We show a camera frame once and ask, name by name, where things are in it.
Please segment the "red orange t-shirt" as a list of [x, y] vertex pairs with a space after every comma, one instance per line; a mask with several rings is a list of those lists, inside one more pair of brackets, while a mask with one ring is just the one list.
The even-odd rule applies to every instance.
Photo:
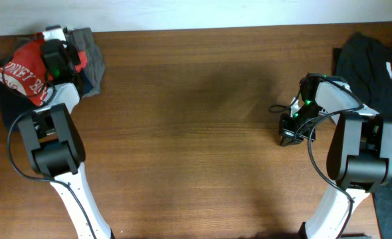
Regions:
[[0, 66], [0, 82], [36, 106], [65, 104], [72, 110], [82, 95], [79, 73], [87, 63], [86, 53], [65, 40], [32, 40]]

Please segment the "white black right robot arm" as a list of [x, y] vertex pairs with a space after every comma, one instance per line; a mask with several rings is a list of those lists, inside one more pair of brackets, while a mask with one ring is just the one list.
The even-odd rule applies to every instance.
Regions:
[[[281, 146], [305, 141], [313, 168], [328, 185], [298, 237], [342, 238], [357, 206], [392, 178], [392, 118], [364, 104], [342, 77], [314, 73], [300, 80], [296, 97], [279, 114]], [[312, 144], [326, 120], [336, 129], [322, 173]]]

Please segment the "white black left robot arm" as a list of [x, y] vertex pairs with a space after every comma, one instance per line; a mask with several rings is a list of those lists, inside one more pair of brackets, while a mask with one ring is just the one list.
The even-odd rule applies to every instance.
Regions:
[[58, 39], [44, 42], [41, 52], [49, 96], [13, 122], [36, 173], [30, 180], [55, 189], [79, 238], [113, 238], [88, 186], [84, 144], [70, 116], [82, 97], [82, 82], [75, 69], [80, 63], [78, 52]]

